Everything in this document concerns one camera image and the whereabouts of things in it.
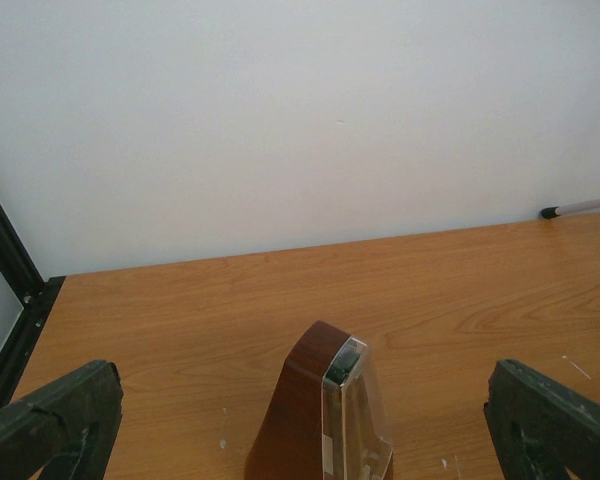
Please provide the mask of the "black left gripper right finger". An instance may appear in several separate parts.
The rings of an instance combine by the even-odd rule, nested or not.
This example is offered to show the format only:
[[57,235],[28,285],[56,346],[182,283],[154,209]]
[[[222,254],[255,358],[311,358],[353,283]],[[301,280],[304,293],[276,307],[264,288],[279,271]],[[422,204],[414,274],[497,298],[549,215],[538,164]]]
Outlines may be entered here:
[[501,359],[484,416],[506,479],[600,479],[600,404]]

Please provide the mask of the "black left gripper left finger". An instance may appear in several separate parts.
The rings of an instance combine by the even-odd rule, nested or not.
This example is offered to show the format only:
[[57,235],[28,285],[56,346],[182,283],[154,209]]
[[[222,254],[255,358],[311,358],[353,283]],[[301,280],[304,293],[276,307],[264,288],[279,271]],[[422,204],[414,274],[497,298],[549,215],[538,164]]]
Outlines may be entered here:
[[94,360],[0,408],[0,479],[102,479],[122,398],[115,364]]

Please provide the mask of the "clear acrylic metronome cover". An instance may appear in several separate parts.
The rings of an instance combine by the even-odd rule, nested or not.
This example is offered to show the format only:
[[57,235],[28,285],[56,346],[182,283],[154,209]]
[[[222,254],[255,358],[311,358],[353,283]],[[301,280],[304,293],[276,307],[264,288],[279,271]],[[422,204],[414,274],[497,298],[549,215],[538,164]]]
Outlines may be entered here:
[[351,336],[322,379],[322,476],[393,477],[394,448],[370,346]]

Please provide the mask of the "brown wooden metronome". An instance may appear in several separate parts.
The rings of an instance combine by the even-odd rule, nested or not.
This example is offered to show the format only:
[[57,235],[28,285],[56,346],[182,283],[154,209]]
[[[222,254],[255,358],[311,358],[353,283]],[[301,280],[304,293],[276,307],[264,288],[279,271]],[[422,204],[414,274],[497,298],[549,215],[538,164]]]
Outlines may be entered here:
[[322,476],[322,379],[353,335],[315,322],[287,355],[264,420],[247,456],[247,479]]

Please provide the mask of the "white tripod music stand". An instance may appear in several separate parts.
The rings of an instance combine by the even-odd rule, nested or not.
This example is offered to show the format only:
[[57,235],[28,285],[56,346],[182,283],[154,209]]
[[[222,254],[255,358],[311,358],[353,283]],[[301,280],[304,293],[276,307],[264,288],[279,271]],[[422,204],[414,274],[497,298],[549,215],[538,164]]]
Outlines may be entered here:
[[596,209],[600,209],[600,198],[573,204],[546,207],[539,212],[539,216],[542,219],[551,220],[565,215],[581,213]]

